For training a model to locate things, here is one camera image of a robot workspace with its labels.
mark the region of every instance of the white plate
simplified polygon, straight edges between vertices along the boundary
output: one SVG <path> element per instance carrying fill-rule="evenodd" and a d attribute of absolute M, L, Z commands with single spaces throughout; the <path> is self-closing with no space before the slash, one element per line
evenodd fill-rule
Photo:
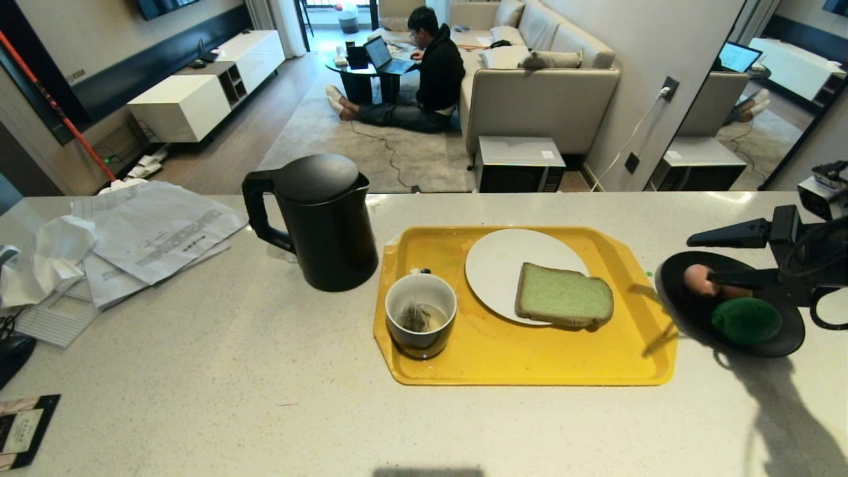
<path fill-rule="evenodd" d="M 558 239 L 533 230 L 506 228 L 480 238 L 468 251 L 468 284 L 480 301 L 506 319 L 534 326 L 550 324 L 516 315 L 518 279 L 525 261 L 589 275 L 580 256 Z"/>

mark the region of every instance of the mirror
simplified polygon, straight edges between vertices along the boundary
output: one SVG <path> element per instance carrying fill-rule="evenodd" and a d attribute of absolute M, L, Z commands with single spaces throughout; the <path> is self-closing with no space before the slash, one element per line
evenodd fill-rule
<path fill-rule="evenodd" d="M 747 0 L 716 56 L 645 190 L 765 189 L 845 89 L 848 8 Z"/>

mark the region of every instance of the black plate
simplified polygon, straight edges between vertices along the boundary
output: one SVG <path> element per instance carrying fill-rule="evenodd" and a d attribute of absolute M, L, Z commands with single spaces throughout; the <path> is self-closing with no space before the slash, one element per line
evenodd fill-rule
<path fill-rule="evenodd" d="M 697 263 L 717 272 L 736 272 L 753 268 L 741 261 L 708 252 L 683 252 L 664 261 L 656 275 L 657 291 L 684 332 L 698 334 L 699 336 L 693 338 L 701 338 L 701 341 L 709 346 L 736 350 L 751 356 L 787 356 L 801 347 L 805 336 L 804 320 L 798 308 L 775 290 L 755 290 L 754 296 L 778 309 L 784 324 L 777 336 L 759 345 L 736 345 L 725 338 L 711 322 L 712 311 L 724 299 L 697 296 L 683 283 L 683 272 Z"/>

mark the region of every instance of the slice of bread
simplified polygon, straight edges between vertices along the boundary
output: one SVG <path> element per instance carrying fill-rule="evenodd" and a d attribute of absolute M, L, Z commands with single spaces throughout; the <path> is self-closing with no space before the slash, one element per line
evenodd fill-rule
<path fill-rule="evenodd" d="M 522 265 L 516 315 L 568 328 L 596 328 L 612 318 L 612 289 L 580 272 Z"/>

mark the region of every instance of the mug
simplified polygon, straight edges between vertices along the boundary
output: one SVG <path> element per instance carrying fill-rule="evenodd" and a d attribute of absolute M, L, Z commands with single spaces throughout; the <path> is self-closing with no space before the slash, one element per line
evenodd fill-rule
<path fill-rule="evenodd" d="M 444 313 L 447 321 L 439 328 L 416 332 L 403 327 L 404 309 L 413 304 L 429 305 Z M 456 316 L 456 293 L 445 282 L 429 273 L 407 275 L 392 285 L 386 294 L 388 330 L 398 348 L 408 356 L 427 359 L 436 356 L 448 344 Z"/>

